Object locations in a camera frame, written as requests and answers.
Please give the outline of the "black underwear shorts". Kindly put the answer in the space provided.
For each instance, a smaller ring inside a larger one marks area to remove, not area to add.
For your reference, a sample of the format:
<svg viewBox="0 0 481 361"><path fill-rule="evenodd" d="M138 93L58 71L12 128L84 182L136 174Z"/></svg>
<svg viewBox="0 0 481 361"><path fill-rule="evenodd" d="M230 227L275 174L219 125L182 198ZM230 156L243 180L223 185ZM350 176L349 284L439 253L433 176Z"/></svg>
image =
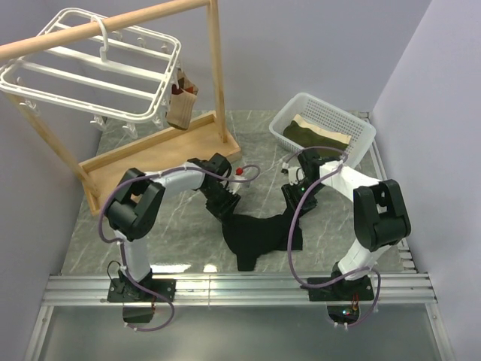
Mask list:
<svg viewBox="0 0 481 361"><path fill-rule="evenodd" d="M287 251L293 215L288 209L268 218L232 214L222 224L223 238L236 256L239 272L252 272L260 256Z"/></svg>

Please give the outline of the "white plastic clip hanger frame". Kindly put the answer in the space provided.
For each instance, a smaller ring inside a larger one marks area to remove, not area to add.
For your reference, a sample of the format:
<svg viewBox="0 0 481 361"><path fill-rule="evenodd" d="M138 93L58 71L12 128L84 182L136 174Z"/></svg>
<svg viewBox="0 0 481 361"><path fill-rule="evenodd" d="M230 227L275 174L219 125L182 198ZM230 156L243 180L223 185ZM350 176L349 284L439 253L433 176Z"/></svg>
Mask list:
<svg viewBox="0 0 481 361"><path fill-rule="evenodd" d="M90 114L101 131L116 120L136 138L140 124L164 129L181 49L174 36L140 26L103 30L7 61L1 90L25 98L32 110L45 102Z"/></svg>

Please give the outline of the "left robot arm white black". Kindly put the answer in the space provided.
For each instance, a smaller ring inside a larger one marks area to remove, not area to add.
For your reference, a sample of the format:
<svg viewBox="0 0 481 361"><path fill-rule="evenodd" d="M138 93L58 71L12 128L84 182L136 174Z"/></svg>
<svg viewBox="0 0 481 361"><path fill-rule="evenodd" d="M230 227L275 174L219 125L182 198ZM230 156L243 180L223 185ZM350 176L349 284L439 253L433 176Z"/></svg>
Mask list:
<svg viewBox="0 0 481 361"><path fill-rule="evenodd" d="M162 201L187 190L200 191L207 210L223 221L240 200L243 170L216 153L209 160L190 159L182 165L144 173L130 168L108 196L99 214L98 235L121 250L117 278L110 280L107 301L171 302L176 281L156 279L148 260L146 236L155 225Z"/></svg>

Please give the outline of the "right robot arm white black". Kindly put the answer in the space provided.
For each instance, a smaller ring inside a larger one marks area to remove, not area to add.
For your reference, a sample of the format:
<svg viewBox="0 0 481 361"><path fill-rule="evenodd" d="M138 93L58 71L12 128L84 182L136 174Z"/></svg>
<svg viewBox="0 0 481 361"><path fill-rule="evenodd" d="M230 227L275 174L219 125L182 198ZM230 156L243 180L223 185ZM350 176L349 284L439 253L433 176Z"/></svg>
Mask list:
<svg viewBox="0 0 481 361"><path fill-rule="evenodd" d="M372 290L369 273L381 255L411 233L400 185L395 180L378 180L350 168L344 150L329 157L321 157L318 151L317 146L299 150L294 155L299 162L297 167L288 162L282 166L283 173L289 176L283 193L294 210L287 245L292 246L298 218L314 207L314 195L322 187L330 187L352 202L355 240L346 255L334 264L329 278L294 278L312 302L376 301L379 293Z"/></svg>

